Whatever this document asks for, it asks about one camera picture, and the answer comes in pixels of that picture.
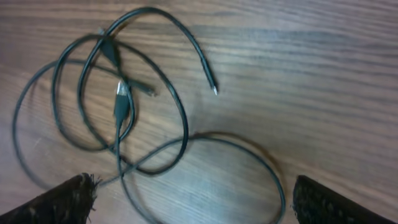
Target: tabletop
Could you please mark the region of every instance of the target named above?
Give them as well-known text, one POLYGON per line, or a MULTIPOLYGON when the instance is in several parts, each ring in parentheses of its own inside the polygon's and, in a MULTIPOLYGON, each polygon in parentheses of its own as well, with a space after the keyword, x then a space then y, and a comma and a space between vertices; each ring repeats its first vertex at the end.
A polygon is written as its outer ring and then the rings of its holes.
MULTIPOLYGON (((11 141, 11 121, 21 90, 75 39, 142 6, 163 9, 185 24, 215 72, 214 95, 189 40, 168 20, 143 15, 117 38, 147 54, 176 87, 190 133, 229 133, 254 142, 275 169, 286 197, 282 223, 298 223, 292 209, 296 177, 307 175, 362 206, 398 222, 398 3, 393 0, 2 0, 0 1, 0 213, 44 192, 23 173, 11 141)), ((85 59, 95 42, 71 54, 85 59)), ((122 50, 129 77, 154 87, 156 97, 133 90, 137 123, 122 152, 137 161, 182 135, 168 89, 139 57, 122 50)), ((98 63, 111 68, 100 57, 98 63)), ((59 108, 68 132, 98 146, 82 122, 76 88, 81 66, 66 65, 59 108)), ((87 172, 116 173, 108 152, 82 152, 59 133, 47 72, 26 96, 18 139, 29 167, 56 185, 87 172)), ((111 142, 118 79, 93 70, 85 108, 111 142)), ((171 147, 144 167, 170 162, 171 147)), ((190 142, 170 172, 126 182, 143 205, 165 223, 269 223, 280 200, 269 173, 229 146, 190 142)), ((92 223, 145 223, 119 182, 98 189, 92 223)))

